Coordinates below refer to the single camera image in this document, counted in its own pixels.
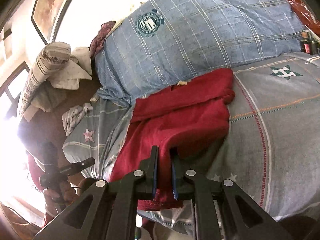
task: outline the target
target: striped pillow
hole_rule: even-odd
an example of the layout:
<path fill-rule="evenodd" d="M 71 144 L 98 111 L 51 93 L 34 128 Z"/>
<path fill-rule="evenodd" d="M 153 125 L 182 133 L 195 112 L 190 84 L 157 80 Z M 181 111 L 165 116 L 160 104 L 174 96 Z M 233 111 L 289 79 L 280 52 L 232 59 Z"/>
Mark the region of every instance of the striped pillow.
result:
<path fill-rule="evenodd" d="M 22 117 L 31 103 L 35 91 L 54 72 L 63 69 L 71 57 L 70 45 L 64 42 L 47 44 L 37 56 L 21 93 L 19 116 Z"/>

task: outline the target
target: blue sheet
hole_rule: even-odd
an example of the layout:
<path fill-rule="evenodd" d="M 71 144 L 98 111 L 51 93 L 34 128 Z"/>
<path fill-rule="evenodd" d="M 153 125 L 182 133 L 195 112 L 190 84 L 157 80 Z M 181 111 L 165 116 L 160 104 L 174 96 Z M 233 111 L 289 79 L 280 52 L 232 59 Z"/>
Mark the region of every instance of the blue sheet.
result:
<path fill-rule="evenodd" d="M 132 105 L 215 68 L 299 51 L 302 29 L 287 0 L 149 0 L 96 56 L 98 94 Z"/>

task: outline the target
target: plastic wrap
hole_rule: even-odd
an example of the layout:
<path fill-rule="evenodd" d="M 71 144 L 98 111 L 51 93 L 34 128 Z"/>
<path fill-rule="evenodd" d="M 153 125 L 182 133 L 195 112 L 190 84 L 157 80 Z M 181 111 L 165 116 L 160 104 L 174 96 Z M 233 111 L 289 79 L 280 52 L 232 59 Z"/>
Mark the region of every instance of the plastic wrap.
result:
<path fill-rule="evenodd" d="M 300 21 L 320 36 L 320 21 L 310 12 L 302 0 L 288 0 Z"/>

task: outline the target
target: crumpled gray cloth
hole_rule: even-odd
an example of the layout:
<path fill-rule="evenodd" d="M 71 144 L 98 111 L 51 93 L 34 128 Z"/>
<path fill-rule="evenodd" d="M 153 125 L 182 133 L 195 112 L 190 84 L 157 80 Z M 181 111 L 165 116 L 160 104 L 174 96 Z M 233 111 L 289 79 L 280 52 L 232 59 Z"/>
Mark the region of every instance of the crumpled gray cloth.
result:
<path fill-rule="evenodd" d="M 69 136 L 74 128 L 84 118 L 85 113 L 92 111 L 92 105 L 85 103 L 83 106 L 74 106 L 62 115 L 63 128 Z"/>

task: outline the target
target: printed emblem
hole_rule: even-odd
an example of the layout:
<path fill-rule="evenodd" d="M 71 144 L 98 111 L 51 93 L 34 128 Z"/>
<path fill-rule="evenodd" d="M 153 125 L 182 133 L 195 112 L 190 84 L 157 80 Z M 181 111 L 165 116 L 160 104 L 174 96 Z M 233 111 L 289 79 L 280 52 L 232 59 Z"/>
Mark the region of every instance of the printed emblem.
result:
<path fill-rule="evenodd" d="M 292 76 L 298 76 L 302 77 L 301 74 L 291 71 L 290 65 L 287 65 L 283 68 L 277 68 L 277 67 L 272 67 L 271 70 L 273 71 L 272 76 L 277 76 L 277 77 L 283 77 L 287 80 L 289 80 Z"/>
<path fill-rule="evenodd" d="M 152 12 L 140 15 L 136 21 L 136 31 L 142 37 L 153 37 L 159 29 L 160 24 L 164 25 L 164 19 L 161 13 L 152 9 Z"/>

